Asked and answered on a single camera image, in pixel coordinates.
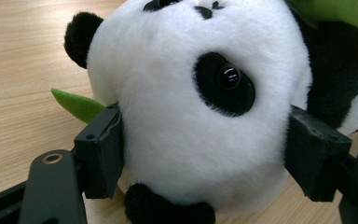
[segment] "plush toy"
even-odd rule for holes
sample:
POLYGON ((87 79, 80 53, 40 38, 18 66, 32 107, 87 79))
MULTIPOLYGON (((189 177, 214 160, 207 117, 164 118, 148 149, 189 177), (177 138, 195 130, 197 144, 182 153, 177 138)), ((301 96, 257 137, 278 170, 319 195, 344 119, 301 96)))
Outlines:
POLYGON ((129 0, 105 20, 74 16, 65 49, 96 100, 123 114, 119 185, 133 223, 214 223, 214 212, 269 203, 286 182, 291 105, 358 130, 358 28, 301 8, 300 18, 282 0, 129 0))

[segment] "green bamboo leaf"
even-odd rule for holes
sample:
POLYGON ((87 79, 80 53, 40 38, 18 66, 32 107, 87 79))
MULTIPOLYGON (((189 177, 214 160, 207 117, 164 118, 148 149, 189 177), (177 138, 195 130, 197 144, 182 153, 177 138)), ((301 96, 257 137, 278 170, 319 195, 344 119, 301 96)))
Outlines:
POLYGON ((358 27, 358 0, 286 0, 306 19, 344 21, 358 27))
POLYGON ((86 123, 89 123, 104 109, 104 106, 97 101, 81 95, 60 91, 54 88, 51 89, 51 93, 65 110, 77 119, 86 123))

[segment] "panda ear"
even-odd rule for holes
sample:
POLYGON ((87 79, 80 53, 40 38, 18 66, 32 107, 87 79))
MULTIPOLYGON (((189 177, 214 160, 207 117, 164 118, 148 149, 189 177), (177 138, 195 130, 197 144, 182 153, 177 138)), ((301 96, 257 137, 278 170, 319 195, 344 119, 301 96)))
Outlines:
POLYGON ((69 57, 80 67, 87 68, 87 55, 95 32, 103 19, 93 13, 76 14, 66 27, 64 47, 69 57))

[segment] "panda eye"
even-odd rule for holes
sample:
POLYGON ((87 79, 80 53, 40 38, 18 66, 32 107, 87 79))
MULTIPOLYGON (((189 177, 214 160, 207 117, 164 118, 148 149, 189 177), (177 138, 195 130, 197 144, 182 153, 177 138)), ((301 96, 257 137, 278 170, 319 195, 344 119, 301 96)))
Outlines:
POLYGON ((144 11, 158 11, 164 7, 176 4, 182 0, 153 0, 147 3, 144 7, 144 11))
POLYGON ((231 117, 252 108, 255 86, 251 79, 220 54, 202 55, 194 70, 197 89, 207 106, 231 117))

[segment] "wooden table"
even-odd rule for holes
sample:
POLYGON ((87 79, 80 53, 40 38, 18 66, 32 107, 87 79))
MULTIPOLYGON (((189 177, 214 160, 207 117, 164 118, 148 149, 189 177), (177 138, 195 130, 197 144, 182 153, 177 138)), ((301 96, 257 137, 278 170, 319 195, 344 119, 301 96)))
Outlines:
MULTIPOLYGON (((106 17, 124 0, 0 0, 0 191, 27 178, 31 161, 52 149, 71 149, 85 124, 54 100, 50 88, 92 97, 86 70, 66 55, 67 22, 78 11, 106 17)), ((358 152, 358 134, 353 136, 358 152)), ((86 200, 89 223, 127 223, 124 195, 86 200)), ((251 215, 218 215, 217 223, 340 223, 337 204, 312 203, 289 179, 269 207, 251 215)))

